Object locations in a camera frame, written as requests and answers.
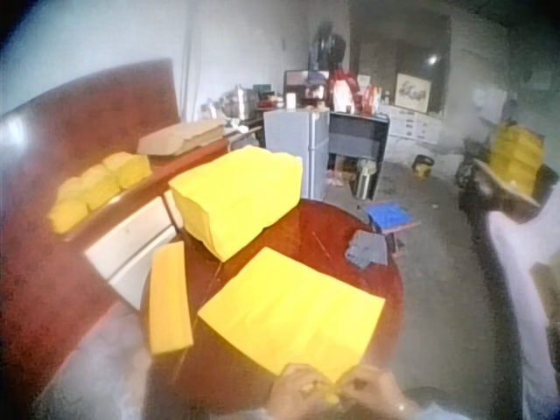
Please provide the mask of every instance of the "framed picture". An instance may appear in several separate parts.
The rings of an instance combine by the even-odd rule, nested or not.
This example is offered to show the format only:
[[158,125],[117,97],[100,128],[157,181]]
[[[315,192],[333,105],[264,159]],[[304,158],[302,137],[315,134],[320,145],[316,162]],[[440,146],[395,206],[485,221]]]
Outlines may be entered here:
[[399,73],[396,76],[395,105],[413,111],[428,111],[431,82]]

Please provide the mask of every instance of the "wooden headboard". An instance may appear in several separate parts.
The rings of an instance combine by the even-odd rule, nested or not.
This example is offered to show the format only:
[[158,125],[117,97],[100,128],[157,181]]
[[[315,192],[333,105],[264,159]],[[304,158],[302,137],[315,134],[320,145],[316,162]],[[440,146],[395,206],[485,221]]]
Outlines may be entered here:
[[2,116],[0,334],[20,407],[116,300],[81,252],[52,232],[46,215],[58,185],[178,121],[170,60],[91,74]]

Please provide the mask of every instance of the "stainless steel pot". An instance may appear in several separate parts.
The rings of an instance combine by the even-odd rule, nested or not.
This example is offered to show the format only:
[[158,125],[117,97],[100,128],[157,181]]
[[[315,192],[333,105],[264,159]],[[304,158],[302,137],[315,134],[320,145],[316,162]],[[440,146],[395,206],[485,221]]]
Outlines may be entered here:
[[235,85],[233,90],[220,98],[222,112],[229,118],[239,118],[242,121],[255,117],[258,102],[256,92],[244,89],[241,85]]

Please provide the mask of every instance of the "light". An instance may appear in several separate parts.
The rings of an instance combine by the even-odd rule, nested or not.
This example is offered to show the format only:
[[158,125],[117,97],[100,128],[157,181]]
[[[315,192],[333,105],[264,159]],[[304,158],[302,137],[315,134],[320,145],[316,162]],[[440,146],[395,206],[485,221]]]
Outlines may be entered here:
[[434,64],[436,64],[438,62],[438,60],[439,60],[439,57],[436,54],[434,54],[434,55],[431,55],[427,59],[427,62],[430,66],[433,66]]

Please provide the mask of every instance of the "bucket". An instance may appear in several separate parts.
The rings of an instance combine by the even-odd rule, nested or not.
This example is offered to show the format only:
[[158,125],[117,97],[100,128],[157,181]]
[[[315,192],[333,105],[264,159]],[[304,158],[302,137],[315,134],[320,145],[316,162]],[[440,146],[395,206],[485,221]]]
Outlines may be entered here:
[[412,164],[412,171],[420,179],[426,179],[430,176],[431,167],[434,165],[434,159],[426,155],[416,155]]
[[356,165],[356,180],[352,194],[358,200],[373,200],[377,163],[373,159],[361,158]]

